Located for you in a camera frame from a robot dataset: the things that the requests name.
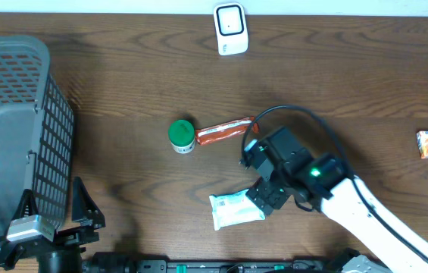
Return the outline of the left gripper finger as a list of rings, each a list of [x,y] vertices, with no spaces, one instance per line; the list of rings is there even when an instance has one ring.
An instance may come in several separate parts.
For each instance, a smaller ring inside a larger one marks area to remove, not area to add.
[[[18,220],[21,218],[38,214],[39,210],[36,204],[34,192],[30,189],[25,189],[12,219]]]
[[[73,179],[72,221],[81,227],[92,227],[94,230],[106,226],[105,217],[92,200],[82,179]]]

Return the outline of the teal wet wipes pack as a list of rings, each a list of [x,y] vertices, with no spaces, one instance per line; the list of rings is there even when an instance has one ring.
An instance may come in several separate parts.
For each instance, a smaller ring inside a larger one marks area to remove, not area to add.
[[[248,189],[226,195],[210,195],[214,229],[251,221],[263,221],[265,214],[247,197]]]

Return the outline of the red Top chocolate bar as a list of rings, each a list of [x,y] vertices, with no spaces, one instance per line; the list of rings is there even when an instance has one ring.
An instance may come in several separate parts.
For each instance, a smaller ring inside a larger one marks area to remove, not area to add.
[[[195,131],[195,140],[197,144],[204,146],[238,135],[243,135],[254,120],[255,117],[250,116],[202,129],[197,129]]]

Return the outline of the green lid white jar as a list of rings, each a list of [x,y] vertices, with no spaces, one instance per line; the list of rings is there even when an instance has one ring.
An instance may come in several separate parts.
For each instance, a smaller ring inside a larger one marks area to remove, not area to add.
[[[187,120],[176,120],[168,129],[169,141],[173,150],[179,154],[186,154],[195,148],[195,128]]]

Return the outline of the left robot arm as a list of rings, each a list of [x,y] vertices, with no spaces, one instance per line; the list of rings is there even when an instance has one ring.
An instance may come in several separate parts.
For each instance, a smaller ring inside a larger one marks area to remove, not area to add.
[[[42,273],[136,271],[135,262],[125,254],[96,253],[82,260],[84,246],[99,241],[97,230],[105,227],[105,217],[80,177],[73,179],[72,221],[78,226],[57,231],[39,214],[33,191],[24,190],[6,234],[0,237],[0,269],[13,270],[21,259],[35,258]]]

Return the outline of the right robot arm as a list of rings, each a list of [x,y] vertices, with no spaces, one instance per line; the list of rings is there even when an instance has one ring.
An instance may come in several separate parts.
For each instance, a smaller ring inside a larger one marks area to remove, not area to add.
[[[326,153],[317,158],[287,128],[252,140],[241,163],[259,180],[247,197],[265,214],[288,198],[307,212],[319,212],[357,237],[390,271],[428,272],[428,242],[393,215],[346,162]]]

